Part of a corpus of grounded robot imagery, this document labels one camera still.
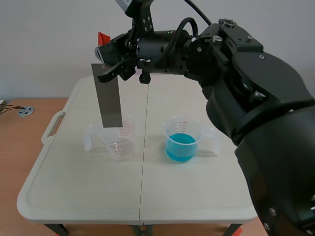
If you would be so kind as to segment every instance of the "measuring cup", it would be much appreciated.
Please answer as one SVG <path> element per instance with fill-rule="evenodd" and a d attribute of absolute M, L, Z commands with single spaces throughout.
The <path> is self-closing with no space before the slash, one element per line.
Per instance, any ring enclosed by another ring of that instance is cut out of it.
<path fill-rule="evenodd" d="M 197 151 L 199 142 L 211 139 L 209 152 L 217 156 L 220 151 L 220 137 L 212 128 L 202 128 L 201 124 L 189 118 L 175 116 L 162 125 L 166 135 L 166 153 L 175 161 L 188 161 Z"/>
<path fill-rule="evenodd" d="M 123 119 L 123 126 L 117 128 L 103 128 L 102 124 L 89 125 L 83 136 L 85 151 L 92 148 L 92 137 L 97 136 L 114 159 L 126 160 L 136 151 L 140 127 L 130 117 Z"/>

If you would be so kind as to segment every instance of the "metal plate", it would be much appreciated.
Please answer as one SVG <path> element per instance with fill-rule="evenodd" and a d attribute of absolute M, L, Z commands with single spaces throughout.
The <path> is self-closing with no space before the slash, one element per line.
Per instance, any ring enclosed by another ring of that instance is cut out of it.
<path fill-rule="evenodd" d="M 25 109 L 19 109 L 18 116 L 20 117 L 27 117 L 28 115 L 32 114 L 34 112 L 34 107 L 27 106 Z"/>
<path fill-rule="evenodd" d="M 106 69 L 108 68 L 102 68 L 102 64 L 92 64 L 103 127 L 122 127 L 123 121 L 120 106 L 118 78 L 116 77 L 107 83 L 101 83 L 97 78 L 98 76 L 103 75 Z"/>

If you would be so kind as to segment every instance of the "cup of blue liquid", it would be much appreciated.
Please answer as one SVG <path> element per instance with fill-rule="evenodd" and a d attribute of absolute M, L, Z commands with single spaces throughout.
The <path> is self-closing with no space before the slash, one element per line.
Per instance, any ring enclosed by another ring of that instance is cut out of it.
<path fill-rule="evenodd" d="M 182 116 L 172 117 L 162 127 L 166 135 L 166 153 L 174 161 L 192 159 L 204 137 L 211 139 L 212 154 L 219 154 L 220 139 L 215 129 L 203 128 L 199 122 Z"/>

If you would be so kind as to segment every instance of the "table leg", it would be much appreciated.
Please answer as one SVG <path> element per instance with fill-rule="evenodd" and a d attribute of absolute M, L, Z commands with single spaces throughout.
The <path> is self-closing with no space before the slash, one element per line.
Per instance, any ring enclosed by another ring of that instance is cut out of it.
<path fill-rule="evenodd" d="M 68 236 L 67 229 L 63 226 L 63 224 L 43 224 L 48 229 L 52 230 L 59 236 Z"/>
<path fill-rule="evenodd" d="M 153 230 L 152 230 L 152 225 L 130 225 L 134 231 L 135 236 L 153 236 Z"/>
<path fill-rule="evenodd" d="M 242 224 L 231 224 L 223 236 L 233 236 L 233 234 L 241 227 Z"/>
<path fill-rule="evenodd" d="M 152 225 L 147 225 L 147 236 L 153 236 L 153 226 Z"/>
<path fill-rule="evenodd" d="M 140 226 L 130 225 L 130 227 L 132 227 L 135 236 L 141 236 Z"/>

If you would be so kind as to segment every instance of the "blue liquid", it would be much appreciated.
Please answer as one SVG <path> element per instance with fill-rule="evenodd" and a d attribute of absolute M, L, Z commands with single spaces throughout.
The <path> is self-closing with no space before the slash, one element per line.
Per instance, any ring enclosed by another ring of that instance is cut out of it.
<path fill-rule="evenodd" d="M 188 134 L 173 134 L 170 139 L 179 142 L 181 144 L 192 144 L 196 140 Z M 174 161 L 188 161 L 196 153 L 197 144 L 192 145 L 181 145 L 172 142 L 171 140 L 166 140 L 166 153 Z"/>

